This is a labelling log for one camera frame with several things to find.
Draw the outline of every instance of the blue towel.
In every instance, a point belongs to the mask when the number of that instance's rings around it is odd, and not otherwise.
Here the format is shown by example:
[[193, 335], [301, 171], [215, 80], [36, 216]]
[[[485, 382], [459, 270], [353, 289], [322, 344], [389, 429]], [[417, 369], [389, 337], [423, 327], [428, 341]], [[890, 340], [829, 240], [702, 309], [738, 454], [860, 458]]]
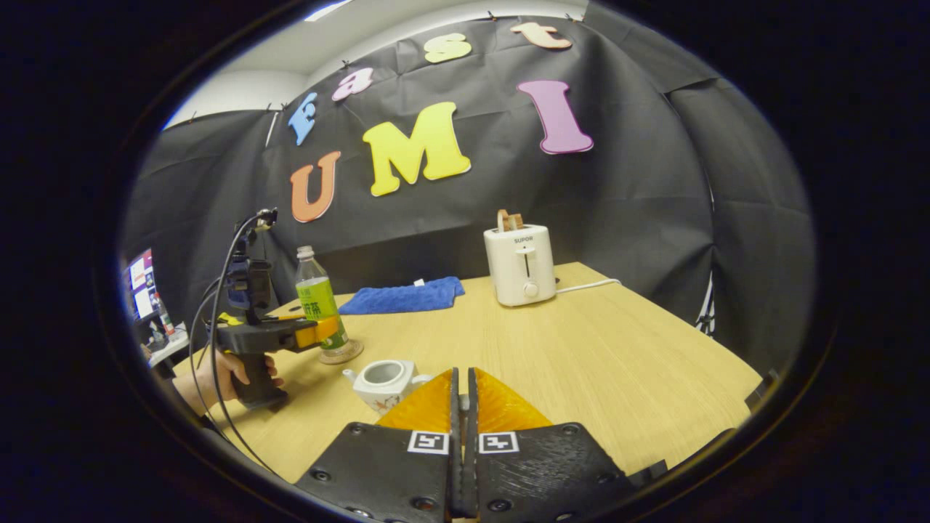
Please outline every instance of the blue towel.
[[364, 287], [339, 308], [341, 315], [384, 315], [448, 309], [456, 296], [465, 294], [462, 282], [454, 276], [426, 282], [417, 287]]

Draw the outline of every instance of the computer monitor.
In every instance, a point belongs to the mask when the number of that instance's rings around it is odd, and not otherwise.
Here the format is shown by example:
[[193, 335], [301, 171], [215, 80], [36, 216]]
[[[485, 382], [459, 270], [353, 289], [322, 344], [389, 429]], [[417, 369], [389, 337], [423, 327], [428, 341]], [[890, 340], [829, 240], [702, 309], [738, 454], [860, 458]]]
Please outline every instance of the computer monitor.
[[123, 282], [128, 292], [126, 301], [133, 319], [146, 320], [158, 314], [155, 310], [155, 272], [150, 248], [129, 264], [123, 274]]

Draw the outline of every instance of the coaster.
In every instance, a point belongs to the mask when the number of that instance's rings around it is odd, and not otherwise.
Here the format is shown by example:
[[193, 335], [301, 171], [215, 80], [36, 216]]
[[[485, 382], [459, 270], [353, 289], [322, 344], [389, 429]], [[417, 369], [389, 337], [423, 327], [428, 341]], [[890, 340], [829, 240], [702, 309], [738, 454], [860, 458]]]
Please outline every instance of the coaster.
[[320, 363], [325, 365], [338, 365], [360, 355], [365, 350], [365, 344], [358, 340], [349, 340], [338, 349], [325, 349], [320, 352]]

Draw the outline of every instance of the yellow letter m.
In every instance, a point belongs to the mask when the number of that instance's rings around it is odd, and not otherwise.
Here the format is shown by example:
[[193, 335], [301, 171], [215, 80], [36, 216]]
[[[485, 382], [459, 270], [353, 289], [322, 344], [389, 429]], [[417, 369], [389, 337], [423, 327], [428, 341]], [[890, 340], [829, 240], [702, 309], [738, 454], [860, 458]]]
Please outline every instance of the yellow letter m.
[[472, 161], [458, 149], [456, 131], [452, 128], [455, 110], [456, 104], [452, 101], [426, 107], [417, 115], [410, 138], [391, 122], [378, 124], [362, 135], [362, 140], [371, 145], [374, 162], [375, 183], [371, 186], [371, 194], [382, 196], [400, 187], [401, 182], [393, 175], [391, 164], [407, 183], [416, 183], [424, 151], [423, 176], [427, 180], [455, 176], [472, 168]]

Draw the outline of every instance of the toaster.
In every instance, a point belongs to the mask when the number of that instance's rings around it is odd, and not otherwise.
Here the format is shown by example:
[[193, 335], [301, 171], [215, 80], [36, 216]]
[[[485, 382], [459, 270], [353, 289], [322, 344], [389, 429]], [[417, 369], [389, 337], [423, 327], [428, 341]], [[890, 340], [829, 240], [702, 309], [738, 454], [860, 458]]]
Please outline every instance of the toaster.
[[485, 231], [487, 266], [498, 302], [508, 307], [542, 302], [555, 296], [555, 272], [549, 229], [524, 225]]

